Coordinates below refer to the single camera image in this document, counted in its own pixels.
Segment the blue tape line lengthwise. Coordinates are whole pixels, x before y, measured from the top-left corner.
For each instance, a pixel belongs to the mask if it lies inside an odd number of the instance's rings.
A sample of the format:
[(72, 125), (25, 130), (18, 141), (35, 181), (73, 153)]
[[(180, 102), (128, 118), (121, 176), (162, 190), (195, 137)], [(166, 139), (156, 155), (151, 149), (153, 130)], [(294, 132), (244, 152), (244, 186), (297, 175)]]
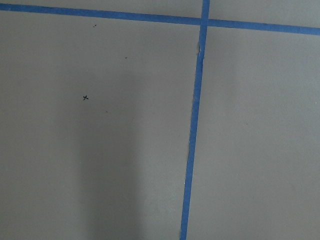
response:
[(188, 158), (185, 169), (184, 179), (184, 192), (182, 200), (182, 212), (180, 221), (179, 239), (186, 240), (188, 234), (188, 223), (190, 214), (192, 182), (194, 173), (194, 162), (196, 154), (199, 109), (201, 101), (202, 80), (203, 80), (203, 65), (206, 51), (208, 20), (210, 11), (210, 0), (204, 0), (201, 8), (201, 18), (199, 25), (199, 38), (198, 38), (198, 54), (195, 68), (195, 79), (193, 88), (192, 109), (190, 118), (190, 132), (188, 141)]

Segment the blue tape line crosswise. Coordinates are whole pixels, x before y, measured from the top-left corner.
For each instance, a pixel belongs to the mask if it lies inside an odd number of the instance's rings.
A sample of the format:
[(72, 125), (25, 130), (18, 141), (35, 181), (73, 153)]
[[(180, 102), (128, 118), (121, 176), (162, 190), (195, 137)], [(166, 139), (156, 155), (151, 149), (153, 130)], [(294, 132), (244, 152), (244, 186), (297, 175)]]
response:
[[(117, 19), (117, 20), (140, 21), (140, 22), (181, 24), (181, 25), (192, 25), (192, 26), (199, 26), (201, 24), (201, 19), (196, 17), (105, 11), (105, 10), (93, 10), (93, 9), (48, 7), (48, 6), (39, 6), (39, 5), (24, 5), (24, 4), (9, 4), (9, 3), (1, 3), (0, 9), (2, 11), (8, 11), (8, 12), (39, 13), (39, 14)], [(208, 19), (207, 25), (209, 27), (217, 27), (217, 28), (244, 29), (244, 30), (255, 30), (255, 31), (313, 35), (313, 36), (318, 36), (320, 34), (320, 29), (318, 27), (306, 27), (306, 26), (259, 23), (259, 22)]]

